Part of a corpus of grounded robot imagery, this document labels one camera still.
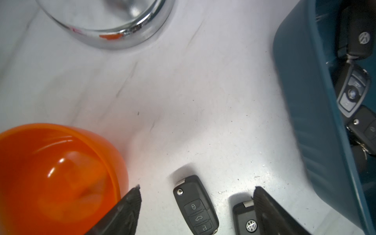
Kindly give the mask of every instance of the volkswagen logo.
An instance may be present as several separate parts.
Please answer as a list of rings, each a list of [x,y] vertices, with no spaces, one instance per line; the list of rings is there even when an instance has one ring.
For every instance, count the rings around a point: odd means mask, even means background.
[[[257,223],[254,220],[249,220],[246,224],[246,229],[248,232],[255,232],[257,230]]]
[[[362,32],[359,34],[358,39],[360,44],[367,44],[371,39],[371,35],[368,32]]]

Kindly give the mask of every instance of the car key fob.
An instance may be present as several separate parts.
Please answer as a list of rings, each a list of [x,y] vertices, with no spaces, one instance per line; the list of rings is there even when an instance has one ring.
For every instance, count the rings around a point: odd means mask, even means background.
[[[374,112],[362,105],[347,124],[347,128],[369,154],[376,154],[376,114]]]
[[[343,116],[350,118],[361,105],[371,86],[367,71],[352,61],[346,62],[335,84],[337,105]]]
[[[375,16],[364,0],[352,0],[341,11],[337,56],[343,59],[365,59],[373,52]]]
[[[179,181],[173,193],[180,212],[193,234],[210,235],[217,232],[217,214],[197,175]]]
[[[253,200],[242,202],[232,208],[236,235],[259,235]]]

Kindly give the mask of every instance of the white countertop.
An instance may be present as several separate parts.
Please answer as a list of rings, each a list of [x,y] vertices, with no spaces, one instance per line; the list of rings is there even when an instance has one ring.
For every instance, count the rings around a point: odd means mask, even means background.
[[[215,206],[218,235],[235,234],[232,206],[257,185],[312,234],[363,234],[313,191],[289,122],[271,46],[296,3],[177,0],[151,39],[105,51],[34,1],[4,0],[0,132],[48,122],[107,138],[130,186],[141,186],[137,234],[191,234],[172,194],[191,173]]]

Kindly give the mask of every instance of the teal plastic bin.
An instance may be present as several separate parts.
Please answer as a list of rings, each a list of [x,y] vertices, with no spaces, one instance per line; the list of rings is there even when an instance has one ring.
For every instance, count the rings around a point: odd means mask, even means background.
[[[274,38],[273,53],[298,145],[317,195],[363,229],[376,235],[376,160],[356,170],[336,104],[331,71],[339,0],[301,0]],[[376,52],[359,61],[373,79],[363,102],[376,110]]]

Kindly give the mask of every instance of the orange container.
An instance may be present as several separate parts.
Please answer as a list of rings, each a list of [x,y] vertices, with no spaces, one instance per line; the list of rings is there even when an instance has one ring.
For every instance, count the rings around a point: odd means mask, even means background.
[[[127,192],[123,158],[97,134],[56,124],[0,134],[0,223],[8,234],[84,234]]]

